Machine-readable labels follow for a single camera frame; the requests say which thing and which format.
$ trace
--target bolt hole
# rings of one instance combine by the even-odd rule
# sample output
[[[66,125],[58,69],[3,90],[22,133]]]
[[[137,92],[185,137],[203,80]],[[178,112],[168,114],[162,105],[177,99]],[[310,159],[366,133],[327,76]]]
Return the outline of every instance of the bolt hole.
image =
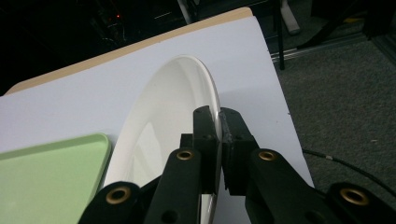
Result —
[[[311,222],[313,224],[325,223],[324,216],[317,211],[309,211],[309,212],[305,213],[305,218],[306,218],[306,220],[308,220],[309,222]]]
[[[185,150],[177,153],[177,157],[182,161],[187,161],[193,157],[191,151]]]
[[[265,161],[273,161],[274,159],[276,159],[276,154],[270,151],[262,151],[259,153],[259,157]]]
[[[164,223],[175,223],[178,220],[178,214],[175,211],[166,211],[163,213],[162,220]]]

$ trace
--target white ceramic plate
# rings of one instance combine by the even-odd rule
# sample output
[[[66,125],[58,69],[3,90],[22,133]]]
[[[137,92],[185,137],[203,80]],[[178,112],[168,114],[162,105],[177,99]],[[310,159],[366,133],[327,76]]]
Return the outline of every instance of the white ceramic plate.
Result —
[[[181,134],[192,133],[192,112],[203,105],[209,105],[221,140],[219,97],[212,76],[193,56],[171,59],[153,76],[128,115],[104,186],[129,181],[142,187],[161,175],[169,154],[179,147]],[[215,195],[203,195],[201,223],[210,222],[214,204]]]

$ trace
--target dark background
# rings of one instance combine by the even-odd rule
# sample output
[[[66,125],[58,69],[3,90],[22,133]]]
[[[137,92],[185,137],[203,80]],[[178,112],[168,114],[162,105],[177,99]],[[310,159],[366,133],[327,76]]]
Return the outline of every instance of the dark background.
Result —
[[[183,25],[171,0],[2,0],[0,95],[20,81]]]

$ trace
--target light green tray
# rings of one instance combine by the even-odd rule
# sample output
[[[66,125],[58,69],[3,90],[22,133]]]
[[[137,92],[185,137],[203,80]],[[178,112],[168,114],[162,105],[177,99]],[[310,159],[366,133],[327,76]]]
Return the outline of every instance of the light green tray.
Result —
[[[0,223],[78,223],[110,150],[95,133],[0,154]]]

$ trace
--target black cable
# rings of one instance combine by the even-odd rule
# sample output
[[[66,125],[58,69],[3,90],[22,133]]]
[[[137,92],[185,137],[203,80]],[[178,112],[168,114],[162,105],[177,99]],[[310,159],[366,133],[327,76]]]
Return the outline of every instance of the black cable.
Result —
[[[341,163],[341,164],[345,165],[346,167],[348,167],[348,168],[360,173],[361,175],[364,175],[364,176],[370,178],[377,185],[381,186],[383,189],[385,189],[388,193],[390,193],[393,197],[396,198],[396,192],[393,191],[386,184],[384,184],[380,179],[378,179],[377,177],[375,177],[375,176],[363,171],[362,169],[360,169],[360,168],[358,168],[358,167],[356,167],[356,166],[354,166],[354,165],[352,165],[350,163],[347,163],[346,161],[342,161],[342,160],[337,159],[337,158],[335,158],[333,156],[329,156],[329,155],[326,155],[326,154],[323,154],[323,153],[320,153],[320,152],[316,152],[316,151],[312,151],[312,150],[308,150],[308,149],[303,149],[303,153],[314,155],[314,156],[318,156],[318,157],[324,158],[326,160],[336,161],[338,163]]]

